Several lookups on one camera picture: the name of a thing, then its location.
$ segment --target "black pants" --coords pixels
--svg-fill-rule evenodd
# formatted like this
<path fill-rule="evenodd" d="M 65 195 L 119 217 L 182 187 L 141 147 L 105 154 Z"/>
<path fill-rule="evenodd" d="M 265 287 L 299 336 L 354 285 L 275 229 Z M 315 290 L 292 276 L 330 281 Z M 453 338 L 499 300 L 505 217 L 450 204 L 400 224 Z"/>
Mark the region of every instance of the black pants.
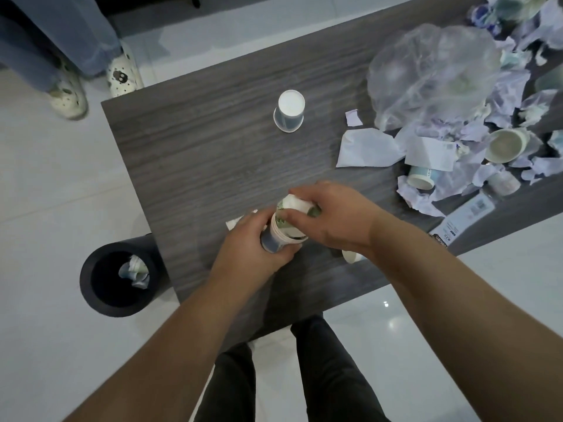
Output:
<path fill-rule="evenodd" d="M 291 327 L 310 422 L 389 422 L 369 383 L 327 322 L 313 316 Z M 256 373 L 246 344 L 219 355 L 195 422 L 253 422 Z"/>

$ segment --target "right hand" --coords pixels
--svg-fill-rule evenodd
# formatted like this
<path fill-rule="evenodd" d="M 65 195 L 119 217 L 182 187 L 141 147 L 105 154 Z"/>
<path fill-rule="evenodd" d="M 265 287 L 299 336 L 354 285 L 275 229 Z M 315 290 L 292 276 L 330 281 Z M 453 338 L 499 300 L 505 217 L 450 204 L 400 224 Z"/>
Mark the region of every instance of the right hand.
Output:
<path fill-rule="evenodd" d="M 387 212 L 358 191 L 328 181 L 292 188 L 289 192 L 316 203 L 323 212 L 311 218 L 298 210 L 284 209 L 278 211 L 280 218 L 325 246 L 369 257 L 374 221 Z"/>

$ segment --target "plastic bag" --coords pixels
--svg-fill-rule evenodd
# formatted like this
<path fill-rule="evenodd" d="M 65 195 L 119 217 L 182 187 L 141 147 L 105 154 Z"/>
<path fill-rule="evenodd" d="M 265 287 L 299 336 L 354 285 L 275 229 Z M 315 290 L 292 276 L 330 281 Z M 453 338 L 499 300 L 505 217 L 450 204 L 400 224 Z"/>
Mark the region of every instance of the plastic bag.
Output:
<path fill-rule="evenodd" d="M 413 121 L 469 119 L 500 67 L 501 51 L 486 30 L 420 25 L 388 42 L 369 65 L 375 125 L 392 130 Z"/>

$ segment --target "gray wooden table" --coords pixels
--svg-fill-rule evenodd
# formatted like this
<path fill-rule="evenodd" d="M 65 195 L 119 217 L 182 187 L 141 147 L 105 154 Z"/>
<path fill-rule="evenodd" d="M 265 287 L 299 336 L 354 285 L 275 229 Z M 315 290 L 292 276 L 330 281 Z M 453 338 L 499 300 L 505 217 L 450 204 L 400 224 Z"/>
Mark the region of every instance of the gray wooden table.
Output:
<path fill-rule="evenodd" d="M 275 204 L 289 187 L 348 184 L 425 231 L 440 219 L 410 210 L 396 193 L 406 169 L 334 168 L 344 112 L 374 113 L 367 66 L 385 38 L 424 22 L 462 23 L 481 0 L 413 0 L 104 102 L 103 108 L 180 300 L 207 277 L 225 221 Z M 282 91 L 306 99 L 305 121 L 281 132 L 272 113 Z M 555 127 L 551 116 L 547 127 Z M 438 204 L 452 211 L 464 199 Z M 563 176 L 524 186 L 451 247 L 460 254 L 563 212 Z M 387 284 L 369 262 L 306 242 L 243 309 L 225 341 L 270 333 Z"/>

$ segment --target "trash can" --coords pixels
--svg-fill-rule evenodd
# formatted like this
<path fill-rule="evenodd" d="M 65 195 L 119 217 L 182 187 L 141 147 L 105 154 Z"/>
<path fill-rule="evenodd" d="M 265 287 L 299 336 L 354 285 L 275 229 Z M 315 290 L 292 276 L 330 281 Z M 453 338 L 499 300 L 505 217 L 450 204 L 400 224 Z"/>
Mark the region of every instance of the trash can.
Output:
<path fill-rule="evenodd" d="M 148 270 L 146 288 L 134 287 L 119 275 L 120 268 L 136 255 Z M 106 244 L 82 265 L 80 290 L 93 309 L 109 317 L 133 315 L 169 286 L 165 264 L 152 234 Z"/>

